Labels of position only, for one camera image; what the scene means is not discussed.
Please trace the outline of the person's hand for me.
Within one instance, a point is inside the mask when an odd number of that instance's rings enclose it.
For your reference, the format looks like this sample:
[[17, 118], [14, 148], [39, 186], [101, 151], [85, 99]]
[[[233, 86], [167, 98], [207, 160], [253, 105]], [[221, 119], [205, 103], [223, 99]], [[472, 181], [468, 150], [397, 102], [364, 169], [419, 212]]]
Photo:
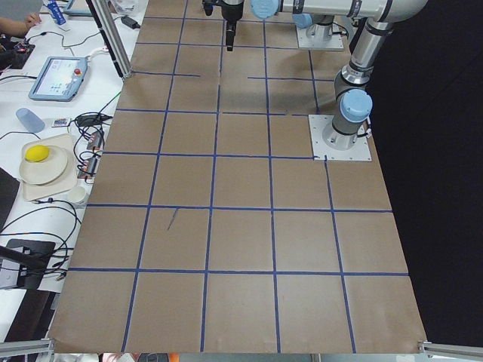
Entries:
[[29, 13], [24, 18], [24, 23], [27, 29], [31, 29], [34, 26], [40, 25], [42, 23], [42, 19], [37, 13]]

